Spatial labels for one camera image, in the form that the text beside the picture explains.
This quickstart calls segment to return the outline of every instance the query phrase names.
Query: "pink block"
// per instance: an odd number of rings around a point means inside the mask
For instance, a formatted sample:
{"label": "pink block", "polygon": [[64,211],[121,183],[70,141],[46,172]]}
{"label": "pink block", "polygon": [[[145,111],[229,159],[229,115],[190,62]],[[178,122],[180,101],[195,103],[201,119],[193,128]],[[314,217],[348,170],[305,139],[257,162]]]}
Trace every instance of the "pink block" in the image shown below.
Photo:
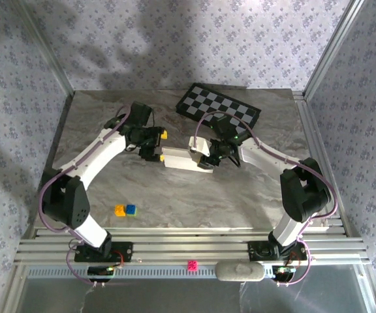
{"label": "pink block", "polygon": [[189,272],[197,272],[198,271],[198,262],[195,260],[189,260],[187,264],[187,270]]}

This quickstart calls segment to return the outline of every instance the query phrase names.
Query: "wall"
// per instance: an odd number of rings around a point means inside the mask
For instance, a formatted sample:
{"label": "wall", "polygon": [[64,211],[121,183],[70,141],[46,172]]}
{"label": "wall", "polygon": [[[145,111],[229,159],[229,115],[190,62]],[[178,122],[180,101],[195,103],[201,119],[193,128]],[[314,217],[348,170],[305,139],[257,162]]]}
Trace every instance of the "wall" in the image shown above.
{"label": "wall", "polygon": [[376,272],[376,0],[366,2],[310,103]]}
{"label": "wall", "polygon": [[65,95],[9,1],[0,0],[0,298]]}
{"label": "wall", "polygon": [[304,89],[349,0],[26,0],[75,89]]}

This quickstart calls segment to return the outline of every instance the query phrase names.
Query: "floral wallpaper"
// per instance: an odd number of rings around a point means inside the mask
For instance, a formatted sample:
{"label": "floral wallpaper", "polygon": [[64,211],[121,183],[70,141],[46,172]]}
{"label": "floral wallpaper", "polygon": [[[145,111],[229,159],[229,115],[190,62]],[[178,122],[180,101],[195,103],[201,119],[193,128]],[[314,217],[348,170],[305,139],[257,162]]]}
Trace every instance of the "floral wallpaper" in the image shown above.
{"label": "floral wallpaper", "polygon": [[77,90],[303,90],[349,0],[26,2]]}
{"label": "floral wallpaper", "polygon": [[0,0],[0,298],[36,206],[65,95],[10,1]]}
{"label": "floral wallpaper", "polygon": [[309,103],[376,272],[376,0],[366,1]]}

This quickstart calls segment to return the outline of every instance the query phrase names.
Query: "black base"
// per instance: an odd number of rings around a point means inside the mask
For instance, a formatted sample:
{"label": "black base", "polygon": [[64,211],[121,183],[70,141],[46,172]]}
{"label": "black base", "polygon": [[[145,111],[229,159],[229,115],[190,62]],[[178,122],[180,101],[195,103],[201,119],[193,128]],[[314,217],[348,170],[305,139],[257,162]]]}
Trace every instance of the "black base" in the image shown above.
{"label": "black base", "polygon": [[249,261],[288,261],[291,253],[294,259],[305,261],[307,259],[306,248],[302,243],[297,243],[288,251],[280,254],[278,247],[269,241],[250,241],[247,243]]}
{"label": "black base", "polygon": [[102,254],[95,252],[94,250],[85,246],[78,246],[75,253],[75,262],[85,263],[120,263],[121,256],[118,251],[123,255],[124,262],[130,262],[133,255],[133,243],[130,242],[112,242],[111,250],[107,257],[103,257]]}

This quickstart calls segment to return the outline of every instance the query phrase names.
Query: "small cube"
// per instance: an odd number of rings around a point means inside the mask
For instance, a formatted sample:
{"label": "small cube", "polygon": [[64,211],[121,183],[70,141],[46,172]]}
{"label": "small cube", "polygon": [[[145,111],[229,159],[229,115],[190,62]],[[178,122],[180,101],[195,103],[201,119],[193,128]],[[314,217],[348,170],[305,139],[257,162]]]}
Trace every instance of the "small cube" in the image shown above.
{"label": "small cube", "polygon": [[136,206],[134,204],[127,204],[125,207],[125,213],[127,215],[136,215]]}
{"label": "small cube", "polygon": [[125,207],[123,204],[116,205],[116,209],[114,210],[115,214],[118,217],[125,216]]}
{"label": "small cube", "polygon": [[195,260],[189,260],[187,265],[187,270],[189,272],[197,272],[198,271],[198,262]]}

